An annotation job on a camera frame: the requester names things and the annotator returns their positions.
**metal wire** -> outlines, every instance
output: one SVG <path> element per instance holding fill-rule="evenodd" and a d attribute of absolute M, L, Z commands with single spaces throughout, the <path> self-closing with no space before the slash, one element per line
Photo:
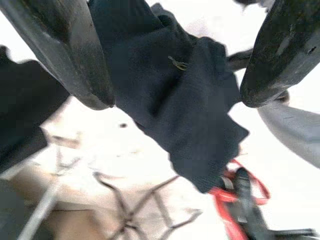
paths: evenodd
<path fill-rule="evenodd" d="M 168 237 L 175 230 L 194 222 L 202 214 L 201 210 L 196 209 L 194 211 L 194 213 L 191 215 L 191 217 L 189 219 L 187 219 L 186 221 L 180 222 L 178 224 L 173 223 L 173 220 L 170 217 L 169 211 L 166 208 L 163 199 L 161 198 L 160 194 L 157 191 L 164 188 L 168 184 L 171 184 L 179 176 L 175 176 L 175 177 L 151 188 L 148 191 L 148 193 L 145 194 L 141 198 L 141 200 L 137 203 L 137 205 L 135 205 L 135 207 L 132 210 L 130 210 L 130 208 L 128 207 L 126 201 L 124 200 L 124 198 L 121 194 L 121 191 L 117 187 L 115 187 L 115 186 L 113 186 L 103 180 L 104 174 L 99 173 L 99 172 L 95 172 L 93 174 L 93 176 L 100 184 L 104 185 L 105 187 L 107 187 L 113 191 L 115 199 L 117 201 L 118 214 L 122 218 L 122 224 L 112 234 L 112 236 L 108 240 L 116 240 L 120 236 L 123 236 L 124 239 L 126 239 L 126 240 L 131 239 L 131 236 L 130 236 L 128 229 L 131 229 L 132 231 L 134 231 L 140 240 L 149 240 L 147 237 L 147 234 L 142 230 L 138 221 L 136 220 L 136 215 L 139 213 L 139 211 L 145 206 L 145 204 L 151 198 L 153 198 L 155 200 L 156 206 L 161 213 L 161 216 L 162 216 L 162 219 L 163 219 L 165 225 L 167 226 L 167 230 L 164 231 L 164 233 L 162 234 L 162 236 L 158 240 L 167 240 Z"/>

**black cloth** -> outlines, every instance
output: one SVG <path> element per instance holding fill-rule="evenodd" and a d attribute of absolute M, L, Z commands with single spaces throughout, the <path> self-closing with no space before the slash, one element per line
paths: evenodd
<path fill-rule="evenodd" d="M 69 93 L 36 61 L 17 64 L 0 46 L 0 173 L 47 145 L 41 125 Z"/>
<path fill-rule="evenodd" d="M 178 174 L 209 191 L 248 135 L 228 116 L 240 96 L 224 46 L 188 34 L 160 4 L 93 0 L 89 8 L 116 105 L 170 153 Z"/>

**black plastic part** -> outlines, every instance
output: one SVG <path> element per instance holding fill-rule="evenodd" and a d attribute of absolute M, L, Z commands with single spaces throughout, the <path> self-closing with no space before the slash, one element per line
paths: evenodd
<path fill-rule="evenodd" d="M 256 206 L 252 197 L 249 173 L 245 168 L 236 171 L 234 190 L 238 197 L 238 205 L 244 222 L 239 224 L 244 229 L 250 240 L 274 240 L 273 233 L 268 230 L 260 209 Z"/>
<path fill-rule="evenodd" d="M 256 38 L 240 92 L 248 107 L 275 100 L 320 62 L 320 0 L 276 0 Z"/>
<path fill-rule="evenodd" d="M 115 104 L 85 0 L 0 0 L 0 10 L 70 94 L 95 110 Z"/>
<path fill-rule="evenodd" d="M 249 49 L 249 50 L 240 51 L 231 56 L 228 56 L 227 61 L 228 61 L 229 68 L 234 72 L 240 69 L 245 69 L 248 66 L 252 52 L 253 52 L 253 49 Z"/>
<path fill-rule="evenodd" d="M 284 237 L 317 237 L 316 232 L 311 229 L 311 228 L 307 228 L 307 229 L 296 229 L 296 230 L 281 230 L 281 231 L 272 231 L 272 233 L 278 238 L 283 238 Z"/>

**black object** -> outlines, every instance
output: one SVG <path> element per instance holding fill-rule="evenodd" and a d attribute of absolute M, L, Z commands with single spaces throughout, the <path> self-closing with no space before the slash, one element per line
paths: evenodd
<path fill-rule="evenodd" d="M 9 185 L 0 179 L 0 239 L 16 240 L 32 215 L 24 200 Z M 53 240 L 53 234 L 43 225 L 37 229 L 33 240 Z"/>
<path fill-rule="evenodd" d="M 256 38 L 241 97 L 257 108 L 298 84 L 320 62 L 320 0 L 277 0 Z"/>
<path fill-rule="evenodd" d="M 114 105 L 106 61 L 85 0 L 0 0 L 0 10 L 70 94 L 95 110 Z"/>
<path fill-rule="evenodd" d="M 253 49 L 246 51 L 237 52 L 231 56 L 227 57 L 229 68 L 232 71 L 238 71 L 240 69 L 245 69 L 248 66 L 249 60 L 251 58 Z"/>
<path fill-rule="evenodd" d="M 307 240 L 317 237 L 313 229 L 269 230 L 252 197 L 250 175 L 244 167 L 236 171 L 233 186 L 238 201 L 229 203 L 227 208 L 249 240 Z"/>
<path fill-rule="evenodd" d="M 240 95 L 224 46 L 189 35 L 160 4 L 89 6 L 117 106 L 170 153 L 178 174 L 209 191 L 248 135 L 228 116 Z"/>
<path fill-rule="evenodd" d="M 17 64 L 0 46 L 0 173 L 47 145 L 39 126 L 69 93 L 38 62 Z"/>
<path fill-rule="evenodd" d="M 252 197 L 250 177 L 245 168 L 236 171 L 234 191 L 238 197 L 236 205 L 240 211 L 235 219 L 244 229 L 250 240 L 274 240 L 273 234 L 268 230 L 262 213 Z"/>

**white ground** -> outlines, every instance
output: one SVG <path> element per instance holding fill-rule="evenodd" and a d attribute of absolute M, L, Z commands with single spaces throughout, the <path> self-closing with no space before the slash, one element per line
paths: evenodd
<path fill-rule="evenodd" d="M 264 9 L 257 5 L 245 10 L 232 0 L 148 0 L 149 4 L 162 3 L 172 11 L 180 24 L 196 36 L 208 36 L 224 43 L 228 54 L 253 46 L 258 30 L 265 18 Z M 35 56 L 0 13 L 0 45 L 7 46 L 16 62 L 35 59 Z M 293 107 L 320 113 L 318 76 L 316 67 L 298 86 L 290 89 Z M 240 82 L 244 70 L 236 73 Z M 271 200 L 262 207 L 271 229 L 287 230 L 315 228 L 320 232 L 320 170 L 315 169 L 284 147 L 267 129 L 255 109 L 242 103 L 233 107 L 232 118 L 250 131 L 242 143 L 245 155 L 241 162 L 255 173 L 270 189 Z M 43 127 L 51 134 L 75 136 L 81 132 L 81 151 L 64 149 L 64 157 L 85 156 L 85 165 L 70 177 L 69 184 L 81 189 L 88 196 L 95 196 L 100 188 L 93 185 L 92 169 L 114 177 L 115 185 L 121 186 L 129 202 L 137 200 L 136 190 L 145 191 L 173 176 L 168 155 L 150 138 L 141 133 L 133 121 L 117 108 L 93 111 L 71 98 L 52 121 Z M 119 124 L 127 123 L 127 128 Z M 55 164 L 55 149 L 49 147 L 37 156 L 44 167 Z M 226 239 L 210 196 L 194 190 L 188 181 L 181 179 L 171 190 L 164 190 L 166 203 L 175 219 L 188 217 L 187 209 L 202 209 L 204 214 L 193 224 L 177 231 L 170 239 Z M 143 212 L 151 239 L 159 234 L 157 217 L 152 217 L 153 206 Z"/>

